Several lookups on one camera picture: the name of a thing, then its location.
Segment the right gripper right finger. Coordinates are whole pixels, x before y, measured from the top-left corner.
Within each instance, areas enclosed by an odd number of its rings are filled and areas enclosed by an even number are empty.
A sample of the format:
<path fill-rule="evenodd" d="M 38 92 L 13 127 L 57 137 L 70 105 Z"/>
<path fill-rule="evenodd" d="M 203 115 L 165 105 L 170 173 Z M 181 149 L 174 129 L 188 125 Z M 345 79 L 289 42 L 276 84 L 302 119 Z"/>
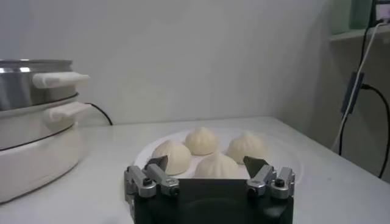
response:
<path fill-rule="evenodd" d="M 246 181 L 249 197 L 262 197 L 267 190 L 271 197 L 286 200 L 294 196 L 295 173 L 289 167 L 282 167 L 279 172 L 264 159 L 245 156 L 244 165 L 250 178 Z"/>

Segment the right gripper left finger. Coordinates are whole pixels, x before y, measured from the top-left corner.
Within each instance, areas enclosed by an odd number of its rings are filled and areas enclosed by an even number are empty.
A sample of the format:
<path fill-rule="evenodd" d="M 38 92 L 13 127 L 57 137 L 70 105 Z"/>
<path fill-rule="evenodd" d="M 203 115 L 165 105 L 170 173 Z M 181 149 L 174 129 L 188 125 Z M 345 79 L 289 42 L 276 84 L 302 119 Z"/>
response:
<path fill-rule="evenodd" d="M 124 171 L 124 192 L 126 198 L 139 196 L 152 198 L 156 196 L 157 189 L 163 195 L 176 197 L 180 194 L 179 180 L 166 174 L 168 157 L 161 156 L 150 159 L 141 169 L 131 165 Z"/>

